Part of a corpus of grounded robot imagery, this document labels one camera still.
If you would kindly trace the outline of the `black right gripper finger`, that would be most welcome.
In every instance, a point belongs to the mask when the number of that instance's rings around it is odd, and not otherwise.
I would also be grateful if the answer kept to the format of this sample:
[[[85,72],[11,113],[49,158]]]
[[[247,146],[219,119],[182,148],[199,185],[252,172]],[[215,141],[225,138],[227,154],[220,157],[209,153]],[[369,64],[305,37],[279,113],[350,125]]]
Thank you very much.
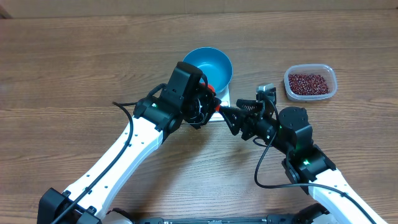
[[[240,131],[243,136],[254,135],[254,126],[252,124],[253,113],[245,109],[221,106],[219,114],[224,118],[232,135],[235,136]]]
[[[263,103],[256,100],[238,99],[236,106],[242,110],[247,110],[250,113],[258,113],[263,109]]]

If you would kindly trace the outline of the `red measuring scoop blue handle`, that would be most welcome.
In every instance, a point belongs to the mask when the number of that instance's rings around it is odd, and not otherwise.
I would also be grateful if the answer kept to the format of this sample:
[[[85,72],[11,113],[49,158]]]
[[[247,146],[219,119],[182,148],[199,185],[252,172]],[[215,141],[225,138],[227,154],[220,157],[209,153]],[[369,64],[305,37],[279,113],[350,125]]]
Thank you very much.
[[[207,98],[210,98],[210,101],[206,101],[207,105],[208,105],[208,110],[211,111],[213,110],[213,112],[219,112],[220,107],[221,107],[221,100],[219,98],[216,97],[216,91],[215,89],[208,83],[201,83],[201,85],[204,87],[205,90],[205,96]]]

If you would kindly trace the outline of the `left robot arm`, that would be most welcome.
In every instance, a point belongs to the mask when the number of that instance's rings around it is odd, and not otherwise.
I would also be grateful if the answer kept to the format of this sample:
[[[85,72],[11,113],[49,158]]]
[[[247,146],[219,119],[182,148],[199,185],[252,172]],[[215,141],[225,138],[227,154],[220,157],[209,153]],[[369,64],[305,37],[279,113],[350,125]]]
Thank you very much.
[[[110,206],[138,166],[183,122],[205,125],[221,101],[197,67],[178,62],[168,83],[161,83],[134,103],[119,103],[128,124],[94,166],[63,192],[51,188],[39,201],[38,223],[133,223]]]

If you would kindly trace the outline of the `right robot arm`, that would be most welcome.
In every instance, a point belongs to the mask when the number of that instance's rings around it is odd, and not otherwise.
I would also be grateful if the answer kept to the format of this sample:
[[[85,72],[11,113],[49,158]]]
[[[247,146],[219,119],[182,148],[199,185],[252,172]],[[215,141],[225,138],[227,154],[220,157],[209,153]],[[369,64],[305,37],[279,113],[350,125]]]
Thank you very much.
[[[276,108],[276,89],[259,90],[255,100],[239,99],[236,107],[217,106],[233,135],[243,140],[261,139],[265,147],[285,154],[282,166],[288,184],[300,187],[317,204],[296,218],[312,223],[324,218],[335,223],[384,223],[384,220],[351,188],[335,163],[314,143],[313,129],[305,108]]]

